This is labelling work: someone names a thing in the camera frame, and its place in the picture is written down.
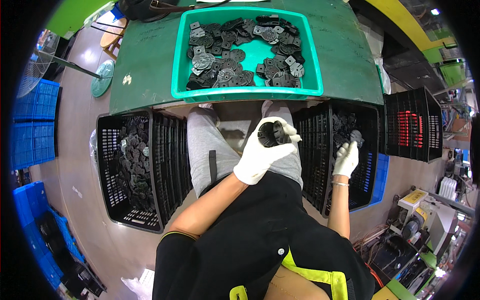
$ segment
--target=wooden stool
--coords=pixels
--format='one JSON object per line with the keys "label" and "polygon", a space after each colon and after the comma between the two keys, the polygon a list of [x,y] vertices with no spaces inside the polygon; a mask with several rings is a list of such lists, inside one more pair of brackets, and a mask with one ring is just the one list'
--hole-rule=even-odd
{"label": "wooden stool", "polygon": [[[120,26],[123,28],[116,28],[116,27],[108,27],[107,31],[123,35],[125,32],[125,28],[127,27],[127,19],[123,18],[120,20],[116,20],[113,25]],[[102,39],[100,40],[100,46],[103,48],[103,51],[110,55],[111,58],[117,60],[117,57],[113,54],[115,48],[120,49],[120,40],[122,39],[121,36],[113,35],[111,33],[104,33]]]}

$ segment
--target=teal plastic tray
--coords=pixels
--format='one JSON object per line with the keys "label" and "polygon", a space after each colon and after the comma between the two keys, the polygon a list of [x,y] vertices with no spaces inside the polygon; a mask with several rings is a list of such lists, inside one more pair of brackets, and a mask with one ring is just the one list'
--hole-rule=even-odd
{"label": "teal plastic tray", "polygon": [[[301,54],[305,58],[303,67],[305,74],[300,79],[302,88],[267,87],[265,79],[257,74],[254,76],[257,86],[209,88],[201,90],[186,90],[188,78],[192,73],[192,60],[187,57],[187,49],[190,39],[190,24],[199,21],[200,24],[220,23],[237,18],[253,19],[260,15],[278,14],[300,31]],[[240,46],[233,45],[232,49],[242,49],[246,58],[241,62],[244,70],[255,72],[257,64],[263,63],[265,58],[273,58],[275,54],[269,45],[260,37],[250,43]],[[173,59],[172,72],[172,96],[175,99],[183,99],[186,102],[210,102],[220,100],[238,99],[290,99],[305,100],[308,96],[321,96],[324,92],[320,65],[318,63],[315,44],[307,17],[296,12],[258,8],[258,7],[215,7],[184,12],[180,19],[175,56]]]}

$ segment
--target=gloved hand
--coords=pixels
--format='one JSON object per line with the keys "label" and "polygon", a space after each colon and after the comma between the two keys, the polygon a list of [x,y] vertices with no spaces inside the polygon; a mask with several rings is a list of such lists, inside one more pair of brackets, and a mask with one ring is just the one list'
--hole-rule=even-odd
{"label": "gloved hand", "polygon": [[257,184],[274,161],[281,159],[290,153],[297,152],[297,149],[291,143],[271,148],[266,148],[260,143],[258,140],[258,130],[260,126],[266,122],[275,121],[280,121],[280,123],[282,123],[284,133],[290,136],[292,142],[301,141],[300,136],[297,134],[297,130],[293,126],[288,125],[284,119],[279,117],[261,119],[257,128],[255,128],[248,138],[240,162],[233,168],[233,173],[235,173],[235,176],[237,176],[237,178],[243,183],[249,185]]}
{"label": "gloved hand", "polygon": [[359,150],[357,148],[357,142],[351,142],[350,145],[345,143],[336,153],[333,175],[345,175],[350,178],[358,164]]}

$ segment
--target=green workbench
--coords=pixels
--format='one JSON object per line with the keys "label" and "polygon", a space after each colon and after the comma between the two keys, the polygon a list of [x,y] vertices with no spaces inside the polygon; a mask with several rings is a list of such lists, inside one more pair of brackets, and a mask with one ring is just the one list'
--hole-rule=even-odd
{"label": "green workbench", "polygon": [[[180,0],[179,6],[195,4]],[[325,97],[383,104],[379,75],[364,33],[342,0],[234,2],[299,12],[308,18],[317,48]],[[115,65],[110,113],[178,101],[170,93],[180,13],[152,23],[129,23]]]}

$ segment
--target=gold necklace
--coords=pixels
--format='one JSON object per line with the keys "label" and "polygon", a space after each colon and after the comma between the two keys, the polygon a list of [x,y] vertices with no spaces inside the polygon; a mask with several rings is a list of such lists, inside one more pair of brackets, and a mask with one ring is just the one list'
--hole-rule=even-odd
{"label": "gold necklace", "polygon": [[284,292],[285,294],[289,295],[290,297],[293,297],[293,299],[299,300],[297,297],[295,297],[295,296],[293,296],[292,294],[290,294],[287,290],[282,289],[281,287],[279,287],[278,285],[276,285],[275,283],[273,283],[273,282],[271,282],[271,281],[270,281],[270,283],[271,283],[274,287],[279,288],[279,289],[280,289],[282,292]]}

